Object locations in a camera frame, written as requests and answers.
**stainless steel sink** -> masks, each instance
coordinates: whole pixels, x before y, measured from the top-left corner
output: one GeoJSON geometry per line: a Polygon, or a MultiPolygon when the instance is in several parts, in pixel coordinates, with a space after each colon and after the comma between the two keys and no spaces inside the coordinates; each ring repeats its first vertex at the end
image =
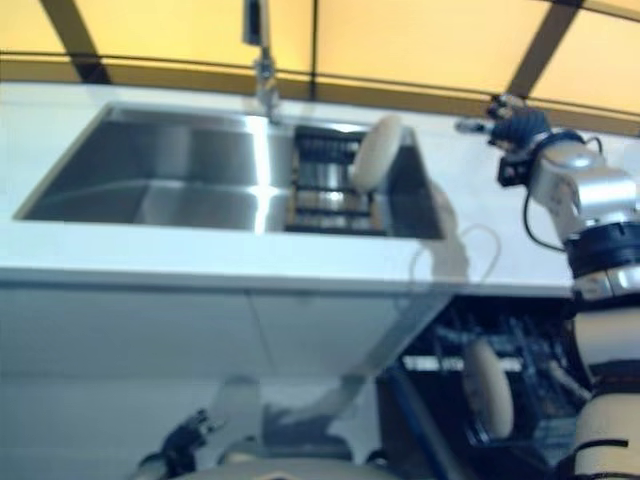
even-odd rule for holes
{"type": "MultiPolygon", "coordinates": [[[[293,122],[276,125],[257,116],[111,105],[85,129],[16,216],[257,233],[441,237],[410,130],[384,185],[364,200],[351,200],[370,206],[366,216],[357,213],[357,222],[348,217],[348,225],[340,229],[326,227],[326,220],[315,227],[302,222],[309,215],[298,215],[297,203],[309,201],[309,192],[302,195],[297,189],[303,165],[296,142],[299,128],[293,122]],[[366,226],[357,228],[363,222],[366,226]]],[[[362,126],[324,123],[304,128],[360,138],[366,132],[362,126]]],[[[318,168],[316,175],[326,175],[331,168],[318,168]]],[[[355,195],[348,185],[328,185],[317,196],[333,201],[331,205],[355,195]]]]}

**white cable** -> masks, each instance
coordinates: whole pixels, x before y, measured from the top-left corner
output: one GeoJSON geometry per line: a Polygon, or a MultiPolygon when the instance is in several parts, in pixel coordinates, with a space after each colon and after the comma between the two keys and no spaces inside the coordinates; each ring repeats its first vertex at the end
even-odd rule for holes
{"type": "MultiPolygon", "coordinates": [[[[498,263],[498,260],[502,255],[502,242],[500,241],[500,236],[496,233],[494,229],[480,223],[474,223],[462,229],[458,233],[458,238],[462,240],[465,236],[467,236],[469,233],[471,233],[474,230],[483,230],[487,232],[494,239],[495,245],[496,245],[495,254],[493,255],[493,258],[491,259],[491,261],[489,262],[487,270],[482,274],[478,282],[478,283],[484,283],[487,281],[491,273],[493,273],[493,270],[495,269],[498,263]]],[[[407,287],[407,293],[409,294],[415,293],[414,287],[416,284],[416,277],[415,277],[416,265],[418,263],[418,260],[422,256],[422,254],[425,252],[425,250],[426,250],[425,248],[419,247],[411,257],[411,260],[409,261],[409,285],[407,287]]]]}
{"type": "Polygon", "coordinates": [[[459,234],[460,239],[462,240],[464,237],[466,237],[469,233],[471,233],[474,230],[483,230],[487,232],[496,242],[496,253],[493,255],[493,258],[489,262],[489,266],[487,267],[487,270],[482,274],[482,276],[480,277],[480,281],[478,282],[478,283],[484,283],[487,281],[489,276],[493,273],[493,270],[496,268],[498,260],[502,255],[502,242],[500,241],[500,236],[496,233],[496,231],[493,228],[488,227],[487,225],[482,225],[480,223],[474,223],[473,225],[469,225],[468,227],[465,227],[459,234]]]}

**black cable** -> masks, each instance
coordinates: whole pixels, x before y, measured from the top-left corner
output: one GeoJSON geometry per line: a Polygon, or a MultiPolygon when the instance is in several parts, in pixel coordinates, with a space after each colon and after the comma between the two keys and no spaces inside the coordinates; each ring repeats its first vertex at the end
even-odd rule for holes
{"type": "Polygon", "coordinates": [[[529,235],[529,238],[534,242],[540,245],[541,247],[548,248],[550,250],[554,250],[556,252],[564,252],[564,248],[558,247],[556,245],[552,245],[543,240],[540,240],[536,237],[531,230],[531,226],[529,225],[529,202],[531,201],[531,194],[527,191],[527,196],[524,199],[524,203],[522,204],[522,223],[524,224],[524,229],[529,235]]]}
{"type": "Polygon", "coordinates": [[[588,145],[591,142],[596,142],[596,145],[598,146],[598,152],[600,153],[600,155],[602,155],[604,153],[604,148],[602,147],[602,140],[600,140],[599,137],[591,137],[588,138],[584,144],[588,145]]]}

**white countertop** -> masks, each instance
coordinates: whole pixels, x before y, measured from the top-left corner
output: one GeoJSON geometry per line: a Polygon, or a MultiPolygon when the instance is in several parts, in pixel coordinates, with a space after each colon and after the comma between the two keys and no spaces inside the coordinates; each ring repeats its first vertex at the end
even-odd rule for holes
{"type": "MultiPolygon", "coordinates": [[[[457,134],[455,118],[444,115],[396,112],[416,130],[427,171],[451,204],[457,217],[452,232],[464,233],[459,238],[469,262],[467,275],[464,269],[447,267],[448,260],[455,263],[457,258],[460,263],[462,258],[454,246],[455,236],[434,243],[15,219],[15,212],[80,131],[105,103],[115,100],[255,111],[253,99],[237,95],[0,84],[0,280],[390,292],[435,284],[531,295],[568,291],[571,276],[564,255],[544,250],[526,237],[520,220],[523,189],[502,189],[495,181],[500,152],[487,146],[485,138],[457,134]],[[491,232],[472,227],[478,224],[495,232],[499,245],[491,232]]],[[[281,108],[287,116],[356,123],[373,123],[387,113],[295,101],[284,101],[281,108]]],[[[627,137],[602,135],[602,139],[614,161],[638,144],[627,137]]],[[[555,240],[542,209],[532,206],[531,219],[540,237],[555,240]]]]}

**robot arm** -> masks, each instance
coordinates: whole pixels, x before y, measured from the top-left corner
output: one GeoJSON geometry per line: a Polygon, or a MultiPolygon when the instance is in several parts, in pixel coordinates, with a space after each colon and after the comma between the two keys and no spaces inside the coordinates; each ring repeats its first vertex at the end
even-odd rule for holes
{"type": "Polygon", "coordinates": [[[563,245],[552,248],[566,252],[573,273],[579,312],[568,329],[573,367],[595,390],[578,419],[573,478],[640,478],[636,182],[609,167],[577,132],[553,131],[544,113],[520,99],[497,97],[488,113],[495,123],[463,120],[456,127],[489,134],[490,143],[506,152],[498,181],[527,188],[525,226],[529,198],[546,208],[563,245]]]}
{"type": "Polygon", "coordinates": [[[462,120],[464,133],[485,133],[506,153],[498,181],[524,185],[546,208],[587,302],[640,292],[640,213],[634,178],[607,165],[571,130],[554,131],[543,112],[510,95],[489,108],[494,123],[462,120]]]}

